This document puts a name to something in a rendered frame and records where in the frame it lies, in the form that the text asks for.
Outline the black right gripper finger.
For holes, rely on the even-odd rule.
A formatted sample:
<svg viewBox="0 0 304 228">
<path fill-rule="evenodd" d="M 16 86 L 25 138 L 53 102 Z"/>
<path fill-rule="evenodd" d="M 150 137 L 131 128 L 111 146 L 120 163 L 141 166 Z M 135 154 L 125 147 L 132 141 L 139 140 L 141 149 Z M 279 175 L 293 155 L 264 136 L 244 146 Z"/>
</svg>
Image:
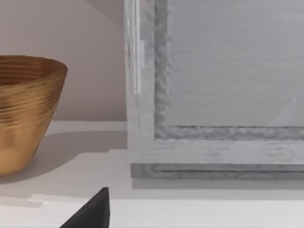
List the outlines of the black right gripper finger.
<svg viewBox="0 0 304 228">
<path fill-rule="evenodd" d="M 60 228 L 109 228 L 109 188 L 103 187 Z"/>
</svg>

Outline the brown wooden bowl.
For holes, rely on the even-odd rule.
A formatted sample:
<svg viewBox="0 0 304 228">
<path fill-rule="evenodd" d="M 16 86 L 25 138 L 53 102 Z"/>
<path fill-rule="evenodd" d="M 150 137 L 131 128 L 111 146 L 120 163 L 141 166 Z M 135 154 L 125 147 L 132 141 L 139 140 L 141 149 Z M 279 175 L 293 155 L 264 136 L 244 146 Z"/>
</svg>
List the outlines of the brown wooden bowl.
<svg viewBox="0 0 304 228">
<path fill-rule="evenodd" d="M 0 176 L 33 159 L 57 108 L 67 66 L 51 58 L 0 55 Z"/>
</svg>

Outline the grey wooden cabinet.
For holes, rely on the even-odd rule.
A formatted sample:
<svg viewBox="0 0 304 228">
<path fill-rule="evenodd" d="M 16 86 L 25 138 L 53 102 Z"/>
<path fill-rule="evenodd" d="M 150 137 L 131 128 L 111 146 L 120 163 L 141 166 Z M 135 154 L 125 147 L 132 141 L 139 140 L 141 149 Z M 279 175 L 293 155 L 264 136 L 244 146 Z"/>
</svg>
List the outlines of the grey wooden cabinet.
<svg viewBox="0 0 304 228">
<path fill-rule="evenodd" d="M 304 0 L 124 0 L 138 179 L 304 179 Z"/>
</svg>

